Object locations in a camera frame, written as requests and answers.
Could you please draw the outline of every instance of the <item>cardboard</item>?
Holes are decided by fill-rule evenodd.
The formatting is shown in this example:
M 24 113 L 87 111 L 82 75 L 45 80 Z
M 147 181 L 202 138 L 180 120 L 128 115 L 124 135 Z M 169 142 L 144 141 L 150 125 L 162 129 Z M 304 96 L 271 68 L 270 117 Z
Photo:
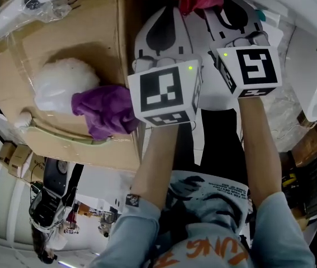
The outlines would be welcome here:
M 15 152 L 15 149 L 16 146 L 13 143 L 5 142 L 0 150 L 0 163 L 7 169 L 9 168 L 9 162 Z
M 28 183 L 34 183 L 36 181 L 42 182 L 44 179 L 44 167 L 45 159 L 42 156 L 38 156 L 34 152 L 30 154 L 26 161 L 27 167 L 23 167 L 23 173 L 21 178 Z
M 15 123 L 23 109 L 41 126 L 89 136 L 84 117 L 36 108 L 31 81 L 47 62 L 77 58 L 95 68 L 101 84 L 127 85 L 133 44 L 141 28 L 141 0 L 69 0 L 62 20 L 30 23 L 0 40 L 0 109 Z M 136 171 L 141 160 L 138 133 L 115 135 L 103 146 L 64 141 L 31 128 L 23 139 L 40 156 Z
M 14 154 L 9 162 L 8 172 L 17 177 L 21 177 L 22 168 L 31 153 L 31 149 L 26 145 L 18 145 Z

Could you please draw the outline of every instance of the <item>white cube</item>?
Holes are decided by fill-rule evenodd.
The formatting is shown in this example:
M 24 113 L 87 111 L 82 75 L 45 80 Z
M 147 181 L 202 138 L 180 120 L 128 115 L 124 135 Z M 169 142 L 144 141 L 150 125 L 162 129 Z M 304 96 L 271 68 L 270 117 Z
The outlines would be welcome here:
M 282 85 L 278 52 L 271 46 L 211 45 L 215 66 L 234 97 L 267 95 Z
M 153 126 L 196 119 L 202 87 L 198 60 L 151 68 L 128 77 L 136 118 Z

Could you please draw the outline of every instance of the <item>light blue sleeve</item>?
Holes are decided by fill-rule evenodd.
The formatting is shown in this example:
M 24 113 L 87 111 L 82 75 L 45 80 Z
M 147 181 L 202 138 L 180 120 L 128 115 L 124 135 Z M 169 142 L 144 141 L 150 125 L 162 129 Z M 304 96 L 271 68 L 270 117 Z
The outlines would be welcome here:
M 89 268 L 138 268 L 145 262 L 159 231 L 160 210 L 140 198 L 139 207 L 126 205 L 106 249 Z
M 251 254 L 259 267 L 315 267 L 283 193 L 270 195 L 259 207 Z

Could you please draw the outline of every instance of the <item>purple cloth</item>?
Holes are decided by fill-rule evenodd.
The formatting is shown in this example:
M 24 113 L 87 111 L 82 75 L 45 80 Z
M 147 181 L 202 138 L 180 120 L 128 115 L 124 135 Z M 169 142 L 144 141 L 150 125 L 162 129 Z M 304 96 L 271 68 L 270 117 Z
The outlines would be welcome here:
M 137 128 L 130 91 L 118 85 L 107 85 L 83 93 L 71 100 L 76 116 L 85 115 L 90 135 L 103 140 L 115 133 L 130 134 Z

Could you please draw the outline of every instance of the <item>forearm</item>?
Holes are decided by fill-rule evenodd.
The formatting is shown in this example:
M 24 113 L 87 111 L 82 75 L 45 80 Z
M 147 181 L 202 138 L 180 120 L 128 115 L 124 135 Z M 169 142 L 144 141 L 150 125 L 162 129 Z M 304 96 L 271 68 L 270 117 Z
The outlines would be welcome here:
M 281 191 L 281 163 L 260 98 L 239 99 L 248 183 L 254 204 Z
M 143 162 L 131 188 L 136 194 L 162 209 L 171 180 L 178 126 L 154 128 Z

